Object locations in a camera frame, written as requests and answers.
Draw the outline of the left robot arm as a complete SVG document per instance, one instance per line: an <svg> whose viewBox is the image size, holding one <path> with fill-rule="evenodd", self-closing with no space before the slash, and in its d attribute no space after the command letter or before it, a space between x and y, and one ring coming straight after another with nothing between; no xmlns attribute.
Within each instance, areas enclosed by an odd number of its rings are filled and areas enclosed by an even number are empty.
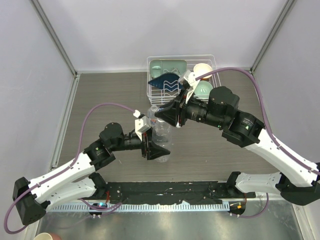
<svg viewBox="0 0 320 240"><path fill-rule="evenodd" d="M12 199L21 223L30 225L64 202L88 197L102 199L107 184L97 171L115 160L114 152L141 150L147 160L169 155L170 150L154 143L152 134L149 126L142 133L125 134L119 123L112 122L76 158L40 177L17 179Z"/></svg>

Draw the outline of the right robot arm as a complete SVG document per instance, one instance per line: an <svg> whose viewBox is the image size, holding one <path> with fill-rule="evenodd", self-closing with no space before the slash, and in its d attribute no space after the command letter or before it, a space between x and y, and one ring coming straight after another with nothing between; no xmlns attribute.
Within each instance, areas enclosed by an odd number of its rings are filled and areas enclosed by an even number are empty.
<svg viewBox="0 0 320 240"><path fill-rule="evenodd" d="M183 90L162 105L155 116L173 127L182 127L187 120L217 127L228 142L245 148L278 172L248 174L234 171L226 182L226 193L233 198L242 193L277 194L290 203L305 206L320 198L320 165L310 162L269 136L265 124L254 115L238 110L240 98L229 88L213 88L208 102L191 97Z"/></svg>

